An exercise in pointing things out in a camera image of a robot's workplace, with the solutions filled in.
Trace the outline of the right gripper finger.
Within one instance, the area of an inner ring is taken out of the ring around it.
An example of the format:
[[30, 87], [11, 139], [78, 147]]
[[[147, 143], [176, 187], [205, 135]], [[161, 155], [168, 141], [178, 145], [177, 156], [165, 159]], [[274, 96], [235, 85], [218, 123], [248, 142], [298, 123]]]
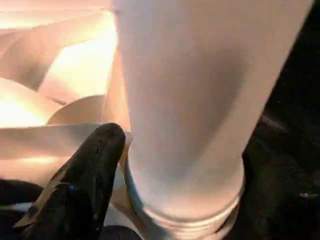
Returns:
[[98, 239], [125, 142], [116, 123], [96, 128], [14, 225], [20, 239]]

